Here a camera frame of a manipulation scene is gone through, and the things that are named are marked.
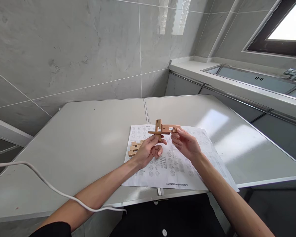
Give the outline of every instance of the hand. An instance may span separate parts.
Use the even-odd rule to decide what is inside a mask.
[[[177,132],[172,133],[171,139],[173,145],[190,161],[193,162],[202,155],[200,145],[196,138],[184,129],[177,128]]]
[[[132,158],[140,168],[144,168],[152,160],[153,157],[159,158],[163,152],[161,145],[156,145],[159,143],[158,136],[152,135],[151,137],[144,140],[136,155]],[[167,145],[165,139],[161,139],[161,143]]]

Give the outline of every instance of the white paper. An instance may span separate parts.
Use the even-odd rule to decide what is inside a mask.
[[[202,152],[213,164],[216,170],[224,177],[230,186],[237,188],[232,176],[227,170],[224,162],[218,155],[213,143],[207,136],[204,129],[196,127],[181,126],[184,130],[195,136]],[[128,151],[132,142],[140,142],[151,136],[148,131],[154,131],[155,125],[132,125],[128,139],[128,147],[125,155],[125,162],[131,159],[128,157]],[[164,135],[167,145],[161,144],[163,153],[159,159],[153,158],[143,169],[139,170],[122,185],[155,187],[155,188],[174,188],[190,190],[208,190],[197,170],[193,167],[190,160],[182,155],[172,144],[171,135]]]

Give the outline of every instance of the stainless steel sink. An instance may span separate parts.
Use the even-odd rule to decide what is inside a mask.
[[[254,71],[246,71],[227,65],[219,65],[204,71],[264,90],[278,92],[296,98],[296,81],[267,74],[260,74]]]

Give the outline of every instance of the black pants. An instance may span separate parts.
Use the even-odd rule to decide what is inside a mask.
[[[207,194],[171,198],[125,207],[127,214],[111,233],[117,236],[226,236]]]

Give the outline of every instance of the white countertop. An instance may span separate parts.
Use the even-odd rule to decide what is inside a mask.
[[[57,189],[78,191],[123,164],[131,125],[164,123],[206,129],[238,187],[296,179],[296,161],[211,95],[66,104],[19,153]],[[119,187],[106,206],[204,193],[198,190]],[[0,222],[48,216],[67,199],[28,167],[0,175]]]
[[[195,81],[204,82],[218,89],[230,92],[279,112],[296,117],[296,98],[273,93],[202,71],[220,64],[221,63],[214,62],[202,63],[198,61],[185,61],[170,64],[169,69],[194,79]]]

